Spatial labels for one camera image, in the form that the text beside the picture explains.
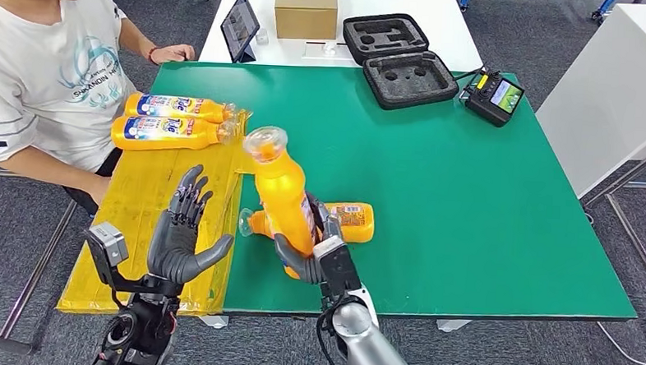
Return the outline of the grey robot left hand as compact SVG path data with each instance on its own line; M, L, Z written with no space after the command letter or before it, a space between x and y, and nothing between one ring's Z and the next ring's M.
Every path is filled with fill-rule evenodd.
M212 191L202 191L208 183L203 171L204 166L197 164L183 174L159 216L149 245L148 272L179 285L222 261L234 244L234 236L224 234L212 247L195 252L201 219L213 196Z

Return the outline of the person's right hand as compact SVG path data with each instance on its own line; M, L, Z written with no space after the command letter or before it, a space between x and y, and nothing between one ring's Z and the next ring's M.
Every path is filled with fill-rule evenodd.
M86 178L83 190L87 192L91 199L97 204L97 206L99 206L107 193L110 181L111 178L107 178L106 176L91 174Z

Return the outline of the person's left hand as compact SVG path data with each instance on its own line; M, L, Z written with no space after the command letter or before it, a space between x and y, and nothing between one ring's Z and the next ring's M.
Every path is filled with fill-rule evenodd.
M156 47L150 51L149 60L154 64L168 62L189 62L196 57L195 49L187 44Z

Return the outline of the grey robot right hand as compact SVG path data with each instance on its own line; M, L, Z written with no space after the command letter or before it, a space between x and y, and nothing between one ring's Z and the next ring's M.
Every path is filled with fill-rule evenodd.
M314 225L321 228L322 248L329 248L331 251L339 248L340 242L344 240L339 219L329 212L324 202L308 191L305 193L311 204ZM274 235L274 242L277 257L284 267L291 269L301 281L309 284L327 283L331 288L338 283L335 264L330 262L331 252L327 252L321 259L317 259L314 253L303 256L281 233Z

